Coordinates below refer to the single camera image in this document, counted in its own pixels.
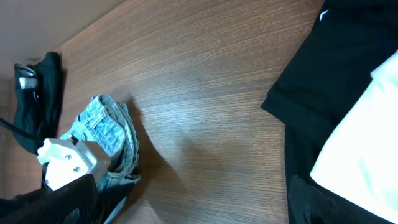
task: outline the folded white cloth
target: folded white cloth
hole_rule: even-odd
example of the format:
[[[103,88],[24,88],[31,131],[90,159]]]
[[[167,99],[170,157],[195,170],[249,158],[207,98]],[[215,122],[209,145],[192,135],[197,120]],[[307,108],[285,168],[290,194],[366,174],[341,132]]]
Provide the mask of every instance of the folded white cloth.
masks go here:
[[[371,76],[310,175],[333,193],[398,223],[398,52]]]

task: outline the wood grain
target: wood grain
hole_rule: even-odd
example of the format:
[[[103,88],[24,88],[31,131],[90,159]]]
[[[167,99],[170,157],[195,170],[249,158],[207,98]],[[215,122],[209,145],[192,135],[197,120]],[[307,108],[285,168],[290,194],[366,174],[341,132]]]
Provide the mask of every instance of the wood grain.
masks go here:
[[[287,223],[284,126],[260,105],[318,0],[131,0],[57,49],[59,133],[92,95],[127,103],[142,182],[116,223]]]

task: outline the gray cloth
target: gray cloth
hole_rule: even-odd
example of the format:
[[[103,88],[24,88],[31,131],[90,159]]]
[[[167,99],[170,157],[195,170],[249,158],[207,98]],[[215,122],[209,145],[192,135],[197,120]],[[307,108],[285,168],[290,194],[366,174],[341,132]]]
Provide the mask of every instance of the gray cloth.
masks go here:
[[[115,102],[108,95],[93,96],[60,139],[68,139],[70,134],[81,141],[97,142],[112,159],[108,171],[97,183],[99,192],[141,179],[132,175],[138,166],[139,144],[126,104]]]

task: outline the black cloth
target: black cloth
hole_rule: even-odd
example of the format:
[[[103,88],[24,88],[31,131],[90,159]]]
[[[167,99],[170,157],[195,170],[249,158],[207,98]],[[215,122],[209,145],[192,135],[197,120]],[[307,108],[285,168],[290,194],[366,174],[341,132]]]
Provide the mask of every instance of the black cloth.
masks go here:
[[[371,71],[398,49],[398,1],[329,0],[320,12],[326,9],[261,105],[286,124],[288,192],[294,175],[316,185],[310,171],[325,141],[369,85]],[[291,202],[289,220],[295,223]]]
[[[35,88],[22,89],[20,77],[25,77],[26,69],[32,69],[38,81]],[[28,66],[15,64],[15,94],[17,110],[14,126],[38,138],[54,138],[62,105],[63,73],[61,57],[56,52],[48,52],[45,58]],[[14,133],[15,139],[28,152],[37,154],[42,144]]]

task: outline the folded garment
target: folded garment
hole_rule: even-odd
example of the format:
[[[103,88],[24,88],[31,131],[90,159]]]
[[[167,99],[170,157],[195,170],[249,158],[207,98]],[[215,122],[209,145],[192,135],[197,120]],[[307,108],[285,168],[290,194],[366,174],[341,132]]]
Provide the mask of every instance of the folded garment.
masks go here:
[[[62,105],[61,57],[56,52],[48,52],[43,61],[28,66],[15,64],[14,70],[17,98],[14,126],[40,139],[54,138]],[[32,154],[37,155],[42,147],[17,133],[14,136]]]
[[[398,49],[396,0],[328,0],[320,14],[261,105],[286,124],[287,191],[294,175],[316,184],[310,172],[324,143],[370,84],[369,74]],[[289,222],[296,223],[290,204]]]
[[[398,223],[398,52],[333,131],[311,177],[322,187]]]
[[[68,139],[70,134],[82,141],[97,142],[112,159],[108,171],[97,183],[99,192],[141,179],[140,175],[132,174],[138,166],[139,143],[126,104],[115,102],[108,95],[93,96],[60,139]]]

